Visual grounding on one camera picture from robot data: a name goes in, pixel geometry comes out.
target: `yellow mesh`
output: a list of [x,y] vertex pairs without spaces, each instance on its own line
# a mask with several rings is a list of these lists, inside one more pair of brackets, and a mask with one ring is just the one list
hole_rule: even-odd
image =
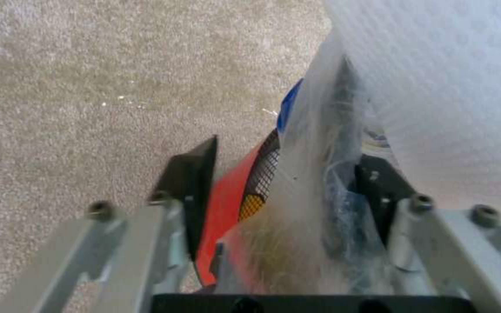
[[264,200],[260,195],[247,194],[239,211],[239,222],[253,216],[262,206],[264,206]]

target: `bubble wrap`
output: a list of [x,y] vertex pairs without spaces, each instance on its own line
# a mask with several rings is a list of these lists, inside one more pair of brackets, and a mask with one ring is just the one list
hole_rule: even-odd
[[398,164],[445,209],[501,210],[501,0],[327,0]]

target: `metal bracket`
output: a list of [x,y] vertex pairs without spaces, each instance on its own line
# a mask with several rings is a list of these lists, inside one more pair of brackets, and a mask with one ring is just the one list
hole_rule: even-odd
[[100,278],[124,230],[124,220],[62,224],[0,303],[0,313],[60,311],[83,274]]

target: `plastic wrap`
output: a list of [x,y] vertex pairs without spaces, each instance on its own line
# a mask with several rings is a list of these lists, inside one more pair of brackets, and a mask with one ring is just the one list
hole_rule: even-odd
[[266,206],[223,238],[217,293],[391,293],[368,203],[347,190],[366,97],[339,38],[328,35],[306,73]]

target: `black plastic part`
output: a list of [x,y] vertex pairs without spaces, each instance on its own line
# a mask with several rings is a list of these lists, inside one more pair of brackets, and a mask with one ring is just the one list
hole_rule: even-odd
[[216,152],[217,137],[214,136],[188,153],[175,155],[148,197],[149,202],[165,196],[183,202],[187,246],[193,261],[196,260],[206,218]]
[[223,258],[223,243],[217,242],[215,246],[214,256],[210,262],[210,273],[217,279],[219,277],[219,266]]
[[378,234],[386,245],[397,203],[410,198],[415,190],[388,161],[369,155],[362,155],[355,167],[351,188],[367,198]]
[[471,302],[433,296],[155,295],[151,312],[476,313]]

